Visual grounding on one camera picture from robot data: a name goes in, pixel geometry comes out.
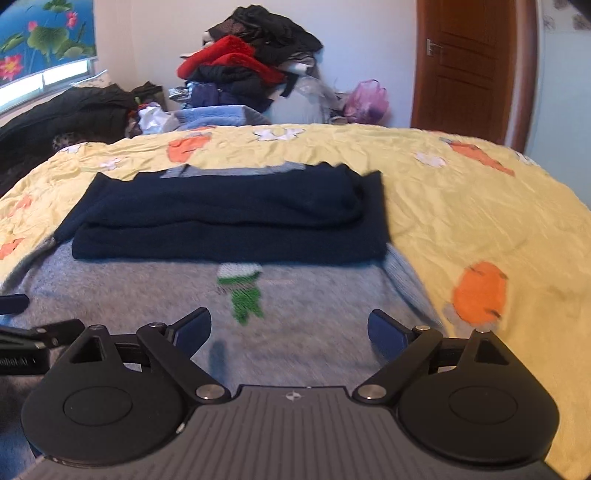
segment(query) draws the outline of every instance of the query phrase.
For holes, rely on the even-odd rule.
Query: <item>white wall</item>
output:
[[[554,15],[549,3],[544,13]],[[558,28],[541,39],[543,77],[527,154],[591,206],[591,33]]]
[[[97,73],[108,69],[113,81],[131,90],[139,85],[132,41],[131,0],[95,0]]]
[[[130,0],[95,0],[95,5],[125,1]],[[201,48],[204,31],[225,20],[237,6],[249,4],[236,0],[131,0],[139,83],[150,80],[166,88],[182,84],[176,76],[179,55]],[[320,71],[329,86],[347,91],[362,80],[375,78],[389,92],[390,124],[410,125],[416,0],[265,0],[261,4],[291,18],[324,44]]]

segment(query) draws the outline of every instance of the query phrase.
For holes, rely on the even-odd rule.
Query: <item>logo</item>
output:
[[[0,367],[27,367],[29,361],[25,357],[18,358],[0,358]]]
[[[296,391],[289,392],[285,397],[292,403],[302,398],[302,396]]]

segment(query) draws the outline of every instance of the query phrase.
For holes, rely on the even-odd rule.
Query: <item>yellow quilt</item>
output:
[[[86,144],[56,154],[0,200],[0,281],[50,235],[98,171],[130,180],[295,161],[381,170],[389,228],[450,332],[493,328],[560,408],[548,457],[591,472],[591,213],[514,151],[437,132],[350,125],[220,127]]]

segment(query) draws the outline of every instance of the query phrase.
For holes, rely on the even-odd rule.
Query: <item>metal screw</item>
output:
[[[220,385],[207,384],[201,385],[195,393],[204,400],[217,400],[224,396],[226,390]]]
[[[357,393],[366,400],[380,400],[388,392],[381,385],[363,385],[363,387],[359,387]]]

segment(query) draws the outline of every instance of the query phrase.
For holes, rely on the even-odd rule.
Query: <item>door frame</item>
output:
[[[411,127],[420,128],[418,113],[421,111],[425,71],[427,70],[427,2],[437,0],[417,0],[417,68],[415,73],[413,115]],[[507,0],[515,7],[515,21],[511,23],[512,66],[509,66],[513,78],[511,97],[507,99],[505,115],[505,145],[519,152],[525,150],[530,133],[532,112],[534,109],[535,88],[538,75],[538,15],[536,0]]]

